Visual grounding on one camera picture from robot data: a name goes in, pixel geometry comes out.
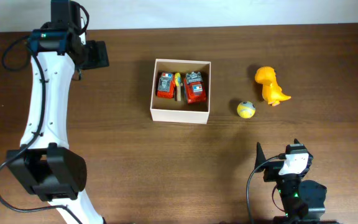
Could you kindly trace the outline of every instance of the brown wooden surface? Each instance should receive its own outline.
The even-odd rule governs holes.
[[[0,58],[22,35],[0,34]],[[92,30],[88,38],[106,41],[110,67],[71,84],[67,131],[70,149],[88,166],[88,195],[108,223],[247,222],[256,142],[273,156],[293,138],[314,155],[306,178],[328,188],[323,218],[358,223],[358,24]],[[18,49],[10,62],[24,56]],[[212,62],[207,125],[151,120],[156,58]],[[276,69],[291,100],[274,108],[260,101],[258,65]],[[0,64],[0,163],[24,132],[31,82],[30,68],[10,73]],[[235,114],[242,100],[257,108],[250,120]],[[282,214],[270,198],[273,186],[254,177],[256,218]],[[45,205],[7,170],[0,191],[18,207]],[[23,214],[0,204],[0,223],[63,219],[53,210]]]

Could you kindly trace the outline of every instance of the yellow ball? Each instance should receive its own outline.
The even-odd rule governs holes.
[[[255,114],[255,106],[249,101],[242,102],[237,107],[237,113],[241,118],[251,118]]]

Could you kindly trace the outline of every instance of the white box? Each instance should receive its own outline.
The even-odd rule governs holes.
[[[201,72],[204,88],[207,92],[207,102],[188,104],[183,96],[182,87],[181,101],[157,97],[158,80],[162,72],[179,72],[182,81],[186,73]],[[156,59],[154,67],[152,100],[150,112],[153,121],[168,121],[181,123],[206,124],[209,116],[211,103],[211,62],[200,62],[191,60]]]

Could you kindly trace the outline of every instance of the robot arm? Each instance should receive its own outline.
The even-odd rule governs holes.
[[[81,25],[80,9],[87,24]],[[51,16],[51,22],[33,30],[27,40],[33,56],[29,118],[21,149],[8,151],[5,164],[29,194],[57,208],[67,223],[102,224],[103,217],[85,191],[85,160],[68,150],[66,117],[75,70],[107,67],[106,46],[104,42],[85,42],[89,15],[77,2],[52,0]],[[18,212],[36,211],[8,206],[1,196],[0,201]]]

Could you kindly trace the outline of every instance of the red robot toy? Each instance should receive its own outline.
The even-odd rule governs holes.
[[[157,96],[172,99],[174,90],[175,82],[173,81],[173,74],[163,72],[158,82]]]
[[[206,93],[201,72],[186,74],[184,80],[187,103],[206,102]]]

